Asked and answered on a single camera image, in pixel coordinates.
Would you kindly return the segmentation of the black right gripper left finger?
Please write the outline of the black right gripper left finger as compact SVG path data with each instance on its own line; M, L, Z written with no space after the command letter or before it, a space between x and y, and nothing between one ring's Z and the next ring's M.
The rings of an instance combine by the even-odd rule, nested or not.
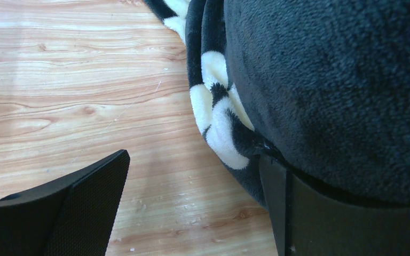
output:
M0 199L0 255L105 255L127 179L119 150Z

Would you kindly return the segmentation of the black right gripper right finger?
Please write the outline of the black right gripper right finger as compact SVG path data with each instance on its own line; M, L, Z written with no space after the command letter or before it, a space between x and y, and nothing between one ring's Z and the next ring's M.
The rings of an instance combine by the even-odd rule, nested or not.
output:
M353 197L259 162L278 255L410 255L410 207Z

